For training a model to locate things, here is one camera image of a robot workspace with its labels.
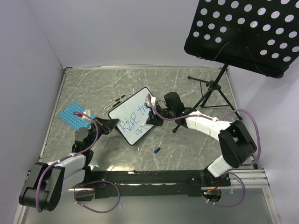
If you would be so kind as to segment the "small black-framed whiteboard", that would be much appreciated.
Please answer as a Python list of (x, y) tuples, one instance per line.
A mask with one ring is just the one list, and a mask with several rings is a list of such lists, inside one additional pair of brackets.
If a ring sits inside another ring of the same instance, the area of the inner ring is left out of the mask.
[(150, 109), (144, 106), (148, 94), (151, 94), (149, 89), (143, 87), (132, 96), (123, 95), (104, 108), (105, 118), (119, 119), (115, 129), (131, 146), (153, 127), (153, 125), (141, 126), (149, 117)]

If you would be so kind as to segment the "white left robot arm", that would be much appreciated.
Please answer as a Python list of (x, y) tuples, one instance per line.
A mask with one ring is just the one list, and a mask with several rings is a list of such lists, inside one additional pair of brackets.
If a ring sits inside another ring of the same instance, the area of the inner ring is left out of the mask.
[(93, 157), (92, 147), (102, 135), (108, 135), (115, 128), (118, 119), (92, 119), (89, 128), (75, 131), (71, 153), (53, 162), (36, 162), (24, 182), (19, 204), (36, 208), (38, 212), (52, 211), (58, 205), (63, 193), (79, 184), (86, 188), (92, 183), (89, 163)]

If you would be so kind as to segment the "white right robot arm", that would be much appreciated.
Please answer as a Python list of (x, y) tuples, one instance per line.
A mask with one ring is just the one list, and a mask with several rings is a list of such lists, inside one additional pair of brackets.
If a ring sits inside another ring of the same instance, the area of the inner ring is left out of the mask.
[(243, 112), (253, 123), (256, 140), (253, 140), (246, 126), (240, 120), (229, 122), (224, 118), (204, 115), (195, 108), (185, 107), (176, 92), (170, 92), (164, 96), (164, 108), (150, 94), (147, 95), (144, 104), (150, 109), (147, 125), (162, 126), (164, 121), (175, 121), (179, 126), (199, 131), (219, 142), (221, 156), (205, 169), (204, 181), (209, 186), (216, 185), (221, 176), (228, 171), (246, 166), (246, 160), (254, 153), (257, 154), (257, 158), (260, 158), (259, 130), (253, 116), (246, 110)]

